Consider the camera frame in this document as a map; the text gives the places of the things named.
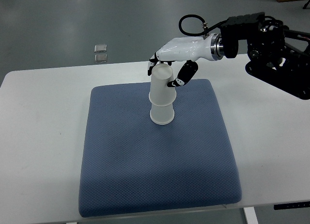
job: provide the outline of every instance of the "black cable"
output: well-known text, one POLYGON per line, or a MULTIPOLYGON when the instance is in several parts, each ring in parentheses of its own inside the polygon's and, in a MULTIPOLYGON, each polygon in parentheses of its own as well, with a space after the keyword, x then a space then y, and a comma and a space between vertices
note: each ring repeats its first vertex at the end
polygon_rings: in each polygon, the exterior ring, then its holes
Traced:
POLYGON ((189 18, 189 17, 197 18, 197 19, 199 19, 202 23, 205 22, 204 19, 203 19, 202 17, 200 17, 199 15, 185 15, 185 16, 181 17, 181 19, 180 19, 180 21, 179 21, 179 29, 180 29, 180 32, 181 32, 182 34, 187 35, 187 36, 201 36, 201 35, 203 35, 203 34, 204 34, 204 31, 201 32, 201 33, 188 33, 188 32, 186 32, 186 31, 183 30, 183 28, 182 28, 182 22, 183 22, 184 19, 189 18))
POLYGON ((184 21, 184 19, 189 18, 189 17, 197 18, 197 19, 199 19, 202 23, 205 22, 205 20, 204 20, 202 17, 198 16, 198 15, 185 15, 185 16, 183 16, 183 17, 180 19, 180 21, 179 21, 179 29, 180 29, 180 32, 181 32, 182 34, 185 34, 185 35, 187 35, 187 36, 202 36, 202 35, 205 35, 205 34, 207 34, 208 32, 214 30, 215 28, 220 27, 222 24, 224 24, 224 23, 227 21, 227 20, 225 20, 225 21, 221 21, 221 22, 219 22, 219 23, 216 23, 215 25, 213 25, 213 26, 210 27, 210 28, 207 28, 206 30, 204 30, 204 31, 201 32, 201 33, 188 33, 188 32, 186 32, 186 31, 183 30, 183 28, 182 28, 182 22, 184 21))

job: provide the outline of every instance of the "robotic finger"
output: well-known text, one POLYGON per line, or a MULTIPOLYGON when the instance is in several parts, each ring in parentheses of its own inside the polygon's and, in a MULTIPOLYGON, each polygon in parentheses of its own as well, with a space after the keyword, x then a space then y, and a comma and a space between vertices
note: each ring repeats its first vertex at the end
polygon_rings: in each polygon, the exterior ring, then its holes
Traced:
POLYGON ((188 60, 181 68, 178 76, 174 81, 167 84, 168 87, 178 87, 186 85, 198 70, 198 64, 188 60))

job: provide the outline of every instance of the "white table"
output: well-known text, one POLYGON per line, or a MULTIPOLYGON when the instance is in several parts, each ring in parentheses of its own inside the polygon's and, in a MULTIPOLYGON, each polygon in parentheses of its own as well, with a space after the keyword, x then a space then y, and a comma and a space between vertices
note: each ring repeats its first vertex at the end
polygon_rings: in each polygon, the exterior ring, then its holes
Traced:
MULTIPOLYGON (((239 169, 243 198, 227 207, 309 201, 310 101, 249 76, 247 62, 198 60, 195 75, 213 85, 239 169)), ((182 65, 173 63, 175 75, 182 65)), ((0 88, 0 223, 82 220, 91 90, 147 81, 147 62, 9 73, 0 88)))

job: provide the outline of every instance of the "stacked cups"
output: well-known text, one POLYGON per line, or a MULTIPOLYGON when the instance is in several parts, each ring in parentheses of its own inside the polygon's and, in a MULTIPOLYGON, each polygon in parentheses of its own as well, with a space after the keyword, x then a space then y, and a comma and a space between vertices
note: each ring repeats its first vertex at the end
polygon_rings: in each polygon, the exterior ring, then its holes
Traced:
POLYGON ((159 125, 170 123, 174 118, 173 101, 176 98, 175 88, 167 87, 173 81, 172 68, 164 63, 152 69, 149 99, 152 103, 151 120, 159 125))

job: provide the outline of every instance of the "white robotic hand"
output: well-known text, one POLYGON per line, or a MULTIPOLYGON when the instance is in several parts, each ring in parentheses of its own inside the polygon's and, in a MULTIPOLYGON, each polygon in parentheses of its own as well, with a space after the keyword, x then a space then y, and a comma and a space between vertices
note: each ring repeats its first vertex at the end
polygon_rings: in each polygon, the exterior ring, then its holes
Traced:
POLYGON ((221 35, 211 33, 205 37, 174 38, 159 49, 151 58, 148 65, 148 75, 158 63, 173 61, 186 61, 177 78, 168 83, 168 87, 185 85, 198 70, 195 62, 199 58, 216 61, 223 58, 223 46, 220 42, 221 35))

